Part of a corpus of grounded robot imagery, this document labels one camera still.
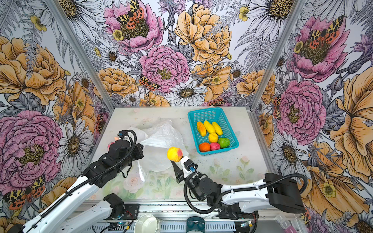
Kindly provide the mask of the aluminium front rail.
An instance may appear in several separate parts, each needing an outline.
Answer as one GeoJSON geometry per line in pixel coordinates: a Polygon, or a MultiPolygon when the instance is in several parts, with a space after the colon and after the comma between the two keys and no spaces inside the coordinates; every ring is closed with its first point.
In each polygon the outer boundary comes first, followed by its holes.
{"type": "MultiPolygon", "coordinates": [[[[131,201],[123,201],[123,204],[125,203],[135,203],[139,204],[139,215],[138,218],[145,214],[152,214],[155,217],[159,218],[160,220],[164,221],[182,221],[184,219],[187,219],[188,217],[192,216],[199,216],[202,218],[205,218],[209,221],[223,221],[229,219],[220,219],[217,218],[216,215],[218,214],[218,209],[214,210],[210,214],[202,215],[194,212],[191,210],[191,208],[187,205],[185,201],[182,200],[131,200],[131,201]]],[[[196,202],[192,200],[192,204],[200,209],[208,209],[209,206],[205,204],[205,202],[196,202]]],[[[99,202],[97,201],[85,201],[80,206],[77,207],[76,210],[74,210],[67,218],[64,220],[65,222],[70,220],[71,218],[74,218],[78,215],[81,215],[83,212],[91,211],[96,205],[99,205],[99,202]]],[[[91,211],[92,214],[86,214],[88,219],[94,214],[93,210],[91,211]]],[[[275,208],[269,208],[264,210],[258,210],[259,217],[258,220],[275,220],[275,217],[278,214],[284,215],[289,220],[300,220],[301,214],[292,214],[292,213],[285,213],[283,211],[280,211],[275,208]]],[[[95,220],[93,223],[96,222],[103,222],[103,221],[109,221],[114,222],[118,221],[115,218],[111,217],[105,217],[100,218],[99,220],[95,220]]]]}

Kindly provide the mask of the white plastic bag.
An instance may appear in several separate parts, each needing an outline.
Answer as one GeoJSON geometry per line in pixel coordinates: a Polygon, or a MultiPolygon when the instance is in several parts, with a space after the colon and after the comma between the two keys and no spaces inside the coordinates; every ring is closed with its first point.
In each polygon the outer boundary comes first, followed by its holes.
{"type": "Polygon", "coordinates": [[[135,162],[142,182],[146,182],[149,172],[163,172],[172,166],[167,158],[170,148],[179,148],[183,156],[189,156],[182,134],[174,128],[173,122],[169,119],[162,120],[151,128],[131,127],[130,129],[136,133],[137,143],[144,146],[144,157],[135,162]]]}

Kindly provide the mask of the pink red fruit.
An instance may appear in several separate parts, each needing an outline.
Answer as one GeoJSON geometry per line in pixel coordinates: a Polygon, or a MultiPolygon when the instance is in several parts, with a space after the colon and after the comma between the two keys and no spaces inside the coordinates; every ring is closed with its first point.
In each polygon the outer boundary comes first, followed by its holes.
{"type": "Polygon", "coordinates": [[[219,143],[217,143],[217,142],[210,143],[210,150],[211,151],[220,150],[220,149],[221,149],[221,147],[220,147],[219,143]]]}

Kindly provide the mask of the dark green round container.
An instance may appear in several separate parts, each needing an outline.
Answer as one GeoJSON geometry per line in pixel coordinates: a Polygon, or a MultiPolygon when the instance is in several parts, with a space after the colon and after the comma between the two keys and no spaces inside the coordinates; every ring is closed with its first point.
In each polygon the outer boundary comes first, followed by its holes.
{"type": "Polygon", "coordinates": [[[198,216],[189,217],[186,220],[186,233],[205,233],[205,220],[198,216]]]}

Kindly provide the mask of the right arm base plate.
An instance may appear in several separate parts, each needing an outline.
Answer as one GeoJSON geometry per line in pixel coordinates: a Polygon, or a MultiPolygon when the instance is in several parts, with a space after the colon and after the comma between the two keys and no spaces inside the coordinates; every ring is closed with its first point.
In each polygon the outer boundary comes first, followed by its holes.
{"type": "Polygon", "coordinates": [[[218,206],[218,214],[216,215],[217,218],[220,219],[229,219],[229,220],[239,220],[239,219],[250,219],[254,218],[254,213],[244,213],[239,204],[233,205],[226,205],[221,204],[218,206]]]}

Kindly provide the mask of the cartoon boy doll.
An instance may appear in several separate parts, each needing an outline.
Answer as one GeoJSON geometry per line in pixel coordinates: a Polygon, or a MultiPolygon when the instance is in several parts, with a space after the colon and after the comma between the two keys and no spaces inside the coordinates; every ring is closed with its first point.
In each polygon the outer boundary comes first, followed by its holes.
{"type": "Polygon", "coordinates": [[[114,137],[114,140],[112,141],[112,142],[110,142],[109,144],[108,144],[108,150],[110,149],[110,146],[112,145],[112,144],[114,144],[117,140],[119,140],[120,138],[118,137],[118,136],[116,136],[116,137],[114,137]]]}

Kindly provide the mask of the yellow star fruit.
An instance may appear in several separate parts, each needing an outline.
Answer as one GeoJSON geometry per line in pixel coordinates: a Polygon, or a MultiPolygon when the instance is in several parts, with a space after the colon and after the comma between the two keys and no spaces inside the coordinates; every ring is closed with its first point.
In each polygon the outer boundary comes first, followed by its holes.
{"type": "Polygon", "coordinates": [[[208,135],[209,143],[217,143],[219,140],[219,136],[216,133],[211,133],[208,135]]]}

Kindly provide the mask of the green fruit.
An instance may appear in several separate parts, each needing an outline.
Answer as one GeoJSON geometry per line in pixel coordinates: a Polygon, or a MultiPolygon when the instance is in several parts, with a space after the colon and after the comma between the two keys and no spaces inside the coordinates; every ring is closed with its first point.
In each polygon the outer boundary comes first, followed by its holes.
{"type": "Polygon", "coordinates": [[[221,149],[228,148],[230,146],[229,138],[221,137],[218,139],[218,144],[220,145],[221,149]]]}

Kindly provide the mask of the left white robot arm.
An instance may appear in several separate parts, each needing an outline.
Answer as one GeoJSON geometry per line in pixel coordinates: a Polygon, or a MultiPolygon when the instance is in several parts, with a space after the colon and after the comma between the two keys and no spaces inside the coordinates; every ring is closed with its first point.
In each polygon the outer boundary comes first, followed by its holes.
{"type": "Polygon", "coordinates": [[[88,197],[143,158],[143,145],[137,143],[134,130],[122,130],[118,136],[109,151],[91,163],[64,194],[25,224],[12,226],[9,232],[53,233],[88,197]]]}

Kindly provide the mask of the white round cup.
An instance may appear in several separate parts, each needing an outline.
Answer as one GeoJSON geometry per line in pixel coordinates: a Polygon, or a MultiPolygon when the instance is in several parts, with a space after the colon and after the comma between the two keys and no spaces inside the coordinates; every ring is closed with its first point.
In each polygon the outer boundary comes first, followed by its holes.
{"type": "Polygon", "coordinates": [[[134,233],[160,233],[161,222],[154,215],[146,214],[137,219],[134,233]]]}

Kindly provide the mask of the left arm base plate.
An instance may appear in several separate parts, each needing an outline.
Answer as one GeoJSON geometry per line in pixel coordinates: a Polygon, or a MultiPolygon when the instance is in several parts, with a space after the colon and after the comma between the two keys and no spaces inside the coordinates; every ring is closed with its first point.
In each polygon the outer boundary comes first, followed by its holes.
{"type": "Polygon", "coordinates": [[[119,212],[115,219],[119,220],[136,220],[139,215],[139,204],[125,203],[119,206],[119,212]]]}

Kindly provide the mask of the pink plastic object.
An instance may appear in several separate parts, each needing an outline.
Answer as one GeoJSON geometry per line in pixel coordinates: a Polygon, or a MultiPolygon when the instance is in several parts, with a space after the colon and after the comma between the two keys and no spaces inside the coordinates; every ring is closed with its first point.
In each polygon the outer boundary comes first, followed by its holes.
{"type": "Polygon", "coordinates": [[[279,223],[280,227],[285,233],[297,233],[296,229],[291,225],[290,221],[282,214],[278,214],[275,220],[279,223]]]}

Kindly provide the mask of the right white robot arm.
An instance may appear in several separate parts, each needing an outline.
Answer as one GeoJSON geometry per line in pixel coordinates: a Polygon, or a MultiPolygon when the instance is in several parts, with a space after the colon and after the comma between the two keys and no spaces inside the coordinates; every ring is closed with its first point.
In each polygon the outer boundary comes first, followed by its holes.
{"type": "Polygon", "coordinates": [[[195,213],[207,215],[218,211],[219,218],[238,220],[273,207],[291,214],[306,211],[301,194],[308,180],[303,174],[266,173],[264,179],[256,182],[227,185],[218,184],[200,173],[197,164],[186,156],[171,159],[171,163],[177,182],[184,183],[185,201],[195,213]]]}

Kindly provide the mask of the orange yellow mango fruit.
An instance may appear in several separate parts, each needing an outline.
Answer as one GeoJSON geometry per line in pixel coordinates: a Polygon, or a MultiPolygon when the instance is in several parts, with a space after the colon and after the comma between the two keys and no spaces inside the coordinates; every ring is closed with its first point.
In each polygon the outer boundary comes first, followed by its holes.
{"type": "Polygon", "coordinates": [[[199,132],[201,137],[204,137],[207,135],[207,130],[201,121],[197,122],[197,131],[199,132]]]}

